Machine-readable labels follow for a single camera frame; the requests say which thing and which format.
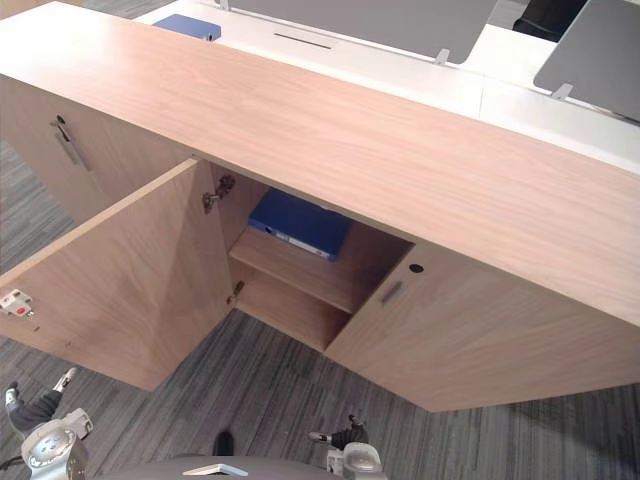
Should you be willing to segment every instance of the open cabinet door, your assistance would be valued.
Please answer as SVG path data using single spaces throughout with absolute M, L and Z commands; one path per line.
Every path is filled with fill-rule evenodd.
M 209 165 L 187 160 L 0 277 L 32 297 L 0 334 L 146 390 L 215 327 L 232 287 Z

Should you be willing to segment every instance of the metal handle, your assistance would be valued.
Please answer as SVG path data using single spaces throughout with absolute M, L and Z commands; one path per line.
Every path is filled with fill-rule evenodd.
M 382 297 L 382 300 L 380 300 L 380 303 L 382 303 L 382 306 L 386 305 L 387 303 L 389 303 L 391 300 L 393 300 L 393 298 L 400 293 L 400 290 L 402 290 L 402 282 L 396 282 L 393 287 L 391 287 L 389 289 L 389 291 L 385 294 L 384 297 Z
M 78 152 L 78 149 L 71 141 L 71 136 L 69 135 L 69 133 L 67 133 L 63 124 L 59 120 L 56 120 L 55 122 L 51 123 L 51 126 L 57 130 L 57 132 L 54 133 L 54 136 L 71 160 L 71 163 L 73 163 L 74 165 L 80 164 L 87 172 L 90 172 L 91 167 L 82 157 L 82 155 L 80 155 L 80 152 Z

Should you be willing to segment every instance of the white desk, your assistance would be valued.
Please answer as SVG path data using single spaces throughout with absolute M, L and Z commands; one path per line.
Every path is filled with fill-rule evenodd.
M 640 173 L 640 127 L 584 104 L 554 100 L 533 86 L 533 77 L 555 46 L 552 42 L 487 25 L 464 64 L 442 67 L 392 49 L 220 10 L 212 1 L 178 0 L 137 20 L 151 24 L 174 13 L 221 25 L 218 42 L 229 47 L 482 120 Z

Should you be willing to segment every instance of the floor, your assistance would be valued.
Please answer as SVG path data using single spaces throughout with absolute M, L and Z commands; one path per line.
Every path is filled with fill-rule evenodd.
M 86 2 L 126 17 L 166 3 Z M 508 2 L 492 23 L 511 22 L 514 14 L 515 20 L 512 4 L 524 8 Z M 73 228 L 6 143 L 0 144 L 0 202 L 0 271 Z M 27 399 L 68 366 L 0 338 L 0 386 L 17 379 Z M 207 453 L 223 428 L 234 433 L 239 454 L 321 466 L 325 450 L 308 442 L 306 432 L 343 428 L 347 415 L 356 413 L 367 420 L 393 480 L 640 479 L 639 385 L 430 414 L 238 312 L 153 393 L 81 371 L 60 413 L 77 407 L 96 424 L 86 441 L 90 478 L 126 464 Z M 0 461 L 18 448 L 0 415 Z M 28 470 L 14 468 L 0 478 L 27 479 Z

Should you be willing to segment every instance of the blue binder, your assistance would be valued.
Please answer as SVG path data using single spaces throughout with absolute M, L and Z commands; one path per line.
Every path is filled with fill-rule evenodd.
M 352 220 L 300 198 L 269 190 L 249 225 L 330 261 L 338 258 Z
M 220 35 L 222 34 L 220 25 L 178 14 L 163 18 L 153 25 L 164 28 L 165 30 L 184 33 L 191 37 L 202 38 L 209 41 L 214 41 L 220 38 Z

